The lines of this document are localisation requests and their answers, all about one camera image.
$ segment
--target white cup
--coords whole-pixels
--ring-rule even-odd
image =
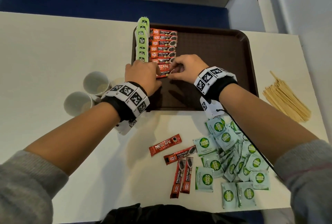
[[[102,96],[110,89],[110,80],[104,73],[94,71],[84,78],[83,88],[91,95]]]
[[[64,100],[64,110],[70,116],[78,116],[91,109],[95,105],[95,101],[85,92],[76,91],[71,93]]]

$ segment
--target wristband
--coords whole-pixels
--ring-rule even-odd
[[[114,86],[102,96],[102,102],[107,102],[114,107],[121,122],[135,120],[150,104],[143,87],[135,82],[125,82]]]
[[[220,92],[231,83],[236,83],[235,74],[228,72],[222,68],[210,67],[204,69],[196,78],[194,85],[203,94],[213,100],[219,100]]]

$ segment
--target plastic tray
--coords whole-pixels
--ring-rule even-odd
[[[258,96],[255,71],[247,36],[238,30],[150,24],[157,29],[178,31],[176,55],[197,54],[209,66],[224,68],[236,75],[238,84]],[[132,62],[135,61],[135,33]],[[151,98],[147,110],[203,110],[201,93],[194,85],[161,78],[162,88]]]

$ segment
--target table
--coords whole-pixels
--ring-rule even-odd
[[[89,72],[106,73],[113,85],[123,82],[135,26],[134,22],[0,12],[1,163],[71,118],[63,101],[71,92],[83,91],[83,78]],[[244,33],[250,41],[260,98],[265,100],[263,89],[274,82],[272,70],[311,109],[312,117],[303,126],[327,141],[298,36]],[[153,111],[144,113],[126,136],[112,130],[54,198],[54,223],[95,221],[110,209],[138,202],[223,212],[222,178],[215,180],[214,193],[196,192],[193,183],[189,195],[169,199],[175,164],[166,166],[162,156],[207,134],[204,121],[202,111]],[[181,144],[151,158],[149,146],[177,133],[183,138]],[[197,155],[194,166],[202,166]],[[289,191],[271,170],[270,177],[272,189],[255,191],[254,209],[290,206]]]

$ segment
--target gray sleeve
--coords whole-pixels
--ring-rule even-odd
[[[0,223],[51,224],[52,198],[67,181],[52,163],[18,151],[0,165]]]
[[[314,140],[282,155],[274,166],[291,191],[291,206],[298,223],[332,220],[332,147]]]

